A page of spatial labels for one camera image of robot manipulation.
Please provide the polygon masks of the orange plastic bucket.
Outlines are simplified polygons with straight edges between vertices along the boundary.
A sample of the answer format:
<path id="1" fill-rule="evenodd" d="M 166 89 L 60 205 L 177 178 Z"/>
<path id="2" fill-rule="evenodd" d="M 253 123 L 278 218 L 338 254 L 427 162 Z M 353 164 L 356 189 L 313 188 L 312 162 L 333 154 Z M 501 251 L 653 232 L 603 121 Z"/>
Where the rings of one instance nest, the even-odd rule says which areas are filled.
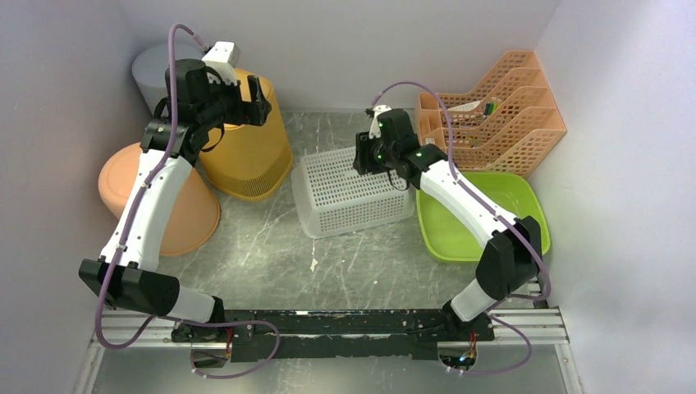
<path id="1" fill-rule="evenodd" d="M 138 143 L 119 150 L 103 165 L 98 192 L 104 204 L 119 218 L 135 183 L 141 148 Z M 163 234 L 160 254 L 187 254 L 203 245 L 215 232 L 220 220 L 218 198 L 192 169 L 182 186 Z"/>

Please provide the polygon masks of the light green plastic basket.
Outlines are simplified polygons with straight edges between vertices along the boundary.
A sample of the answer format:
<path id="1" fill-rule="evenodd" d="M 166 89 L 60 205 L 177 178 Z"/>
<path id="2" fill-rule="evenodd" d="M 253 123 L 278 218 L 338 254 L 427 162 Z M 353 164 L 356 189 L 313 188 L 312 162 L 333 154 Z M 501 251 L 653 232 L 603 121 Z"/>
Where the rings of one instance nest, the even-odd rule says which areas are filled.
<path id="1" fill-rule="evenodd" d="M 361 176 L 353 168 L 355 148 L 302 157 L 291 170 L 291 190 L 304 234 L 338 236 L 409 218 L 412 193 L 394 172 Z"/>

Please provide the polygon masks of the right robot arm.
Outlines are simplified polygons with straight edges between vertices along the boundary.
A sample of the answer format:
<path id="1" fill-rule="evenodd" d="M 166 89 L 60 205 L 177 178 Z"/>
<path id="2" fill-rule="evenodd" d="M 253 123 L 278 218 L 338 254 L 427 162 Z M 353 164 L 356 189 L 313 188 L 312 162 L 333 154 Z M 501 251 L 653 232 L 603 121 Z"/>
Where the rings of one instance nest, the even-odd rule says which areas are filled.
<path id="1" fill-rule="evenodd" d="M 435 144 L 421 145 L 405 110 L 378 105 L 366 113 L 371 125 L 355 137 L 357 173 L 398 176 L 447 208 L 483 249 L 474 279 L 442 307 L 445 334 L 464 339 L 481 314 L 548 275 L 541 226 L 495 204 Z"/>

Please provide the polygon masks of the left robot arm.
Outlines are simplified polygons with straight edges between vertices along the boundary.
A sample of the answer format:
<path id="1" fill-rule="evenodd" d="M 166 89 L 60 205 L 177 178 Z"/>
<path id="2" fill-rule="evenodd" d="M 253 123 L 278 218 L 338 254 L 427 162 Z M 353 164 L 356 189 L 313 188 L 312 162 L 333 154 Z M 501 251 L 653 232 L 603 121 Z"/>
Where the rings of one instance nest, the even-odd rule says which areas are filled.
<path id="1" fill-rule="evenodd" d="M 227 330 L 222 301 L 158 273 L 161 243 L 208 133 L 224 125 L 262 126 L 272 106 L 256 75 L 242 85 L 222 66 L 182 59 L 164 76 L 167 95 L 145 128 L 123 214 L 98 259 L 83 260 L 79 277 L 103 305 L 186 321 L 204 340 L 216 341 Z"/>

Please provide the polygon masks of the yellow mesh waste basket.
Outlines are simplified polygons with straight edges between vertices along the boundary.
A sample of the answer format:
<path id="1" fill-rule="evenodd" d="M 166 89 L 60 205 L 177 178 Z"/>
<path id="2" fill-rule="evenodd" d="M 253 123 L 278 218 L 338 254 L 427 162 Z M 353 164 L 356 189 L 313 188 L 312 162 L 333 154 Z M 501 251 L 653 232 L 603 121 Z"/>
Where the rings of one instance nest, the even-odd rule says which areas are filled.
<path id="1" fill-rule="evenodd" d="M 209 182 L 220 191 L 247 201 L 270 197 L 293 165 L 288 135 L 272 82 L 259 82 L 272 110 L 263 126 L 233 126 L 211 130 L 199 160 Z"/>

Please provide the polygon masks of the large grey plastic bucket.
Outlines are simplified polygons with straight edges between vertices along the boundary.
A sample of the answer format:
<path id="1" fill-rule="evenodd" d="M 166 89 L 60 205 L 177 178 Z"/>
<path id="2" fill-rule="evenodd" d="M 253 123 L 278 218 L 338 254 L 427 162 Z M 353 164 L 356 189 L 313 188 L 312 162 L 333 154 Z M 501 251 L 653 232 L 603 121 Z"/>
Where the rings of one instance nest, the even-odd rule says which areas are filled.
<path id="1" fill-rule="evenodd" d="M 131 74 L 146 102 L 150 114 L 157 104 L 167 97 L 165 71 L 169 67 L 169 52 L 166 42 L 146 48 L 133 61 Z"/>

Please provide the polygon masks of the green plastic basin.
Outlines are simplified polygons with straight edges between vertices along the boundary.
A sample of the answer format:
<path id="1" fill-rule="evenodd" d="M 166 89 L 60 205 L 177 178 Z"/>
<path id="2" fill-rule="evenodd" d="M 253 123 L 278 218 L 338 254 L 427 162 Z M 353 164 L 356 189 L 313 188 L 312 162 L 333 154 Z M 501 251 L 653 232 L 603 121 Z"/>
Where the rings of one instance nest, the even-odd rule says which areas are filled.
<path id="1" fill-rule="evenodd" d="M 551 249 L 551 234 L 542 205 L 532 186 L 507 172 L 466 172 L 465 176 L 494 203 L 518 218 L 533 217 L 541 227 L 542 254 Z M 416 209 L 424 243 L 443 263 L 477 263 L 483 248 L 474 235 L 446 207 L 418 190 Z"/>

